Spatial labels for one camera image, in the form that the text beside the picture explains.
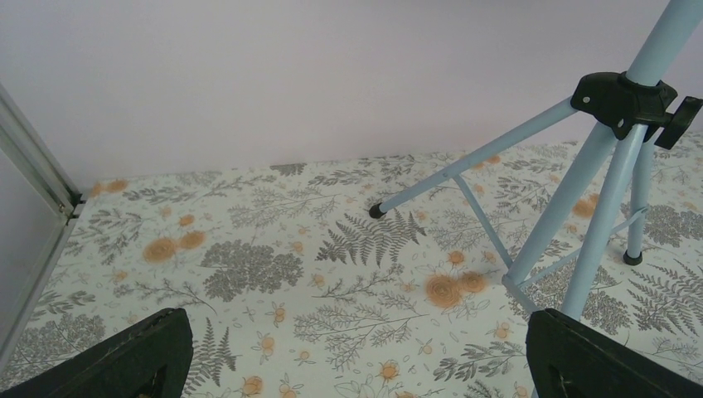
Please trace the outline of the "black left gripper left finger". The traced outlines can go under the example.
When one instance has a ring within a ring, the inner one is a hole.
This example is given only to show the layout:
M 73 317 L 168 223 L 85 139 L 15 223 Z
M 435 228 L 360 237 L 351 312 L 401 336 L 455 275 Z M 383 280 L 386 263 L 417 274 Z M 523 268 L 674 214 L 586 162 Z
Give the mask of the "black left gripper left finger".
M 180 397 L 192 364 L 187 311 L 164 308 L 2 397 Z

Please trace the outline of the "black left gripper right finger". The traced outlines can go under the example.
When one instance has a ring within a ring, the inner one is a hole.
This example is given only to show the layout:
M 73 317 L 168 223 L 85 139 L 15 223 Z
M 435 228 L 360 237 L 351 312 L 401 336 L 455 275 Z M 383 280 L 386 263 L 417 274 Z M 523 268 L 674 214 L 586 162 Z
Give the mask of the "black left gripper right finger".
M 531 314 L 526 359 L 534 397 L 702 396 L 702 385 L 553 308 Z

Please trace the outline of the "light blue music stand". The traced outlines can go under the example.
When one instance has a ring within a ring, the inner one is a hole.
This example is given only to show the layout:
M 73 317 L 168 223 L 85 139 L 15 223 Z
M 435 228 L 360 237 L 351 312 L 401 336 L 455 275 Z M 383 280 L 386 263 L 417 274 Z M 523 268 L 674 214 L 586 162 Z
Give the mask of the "light blue music stand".
M 455 181 L 507 267 L 502 278 L 503 286 L 528 313 L 533 314 L 537 312 L 537 306 L 523 291 L 537 281 L 532 269 L 597 171 L 606 166 L 608 171 L 584 242 L 569 256 L 575 263 L 575 270 L 561 309 L 570 318 L 580 319 L 613 234 L 627 230 L 628 244 L 623 260 L 627 265 L 642 262 L 654 150 L 672 148 L 702 107 L 700 99 L 688 96 L 676 111 L 669 112 L 668 107 L 677 93 L 662 77 L 701 20 L 701 2 L 669 2 L 626 71 L 584 75 L 569 98 L 392 198 L 375 204 L 369 215 L 382 218 L 390 210 L 441 182 Z M 463 179 L 463 173 L 578 112 L 593 116 L 595 126 L 526 243 L 517 257 L 512 258 Z

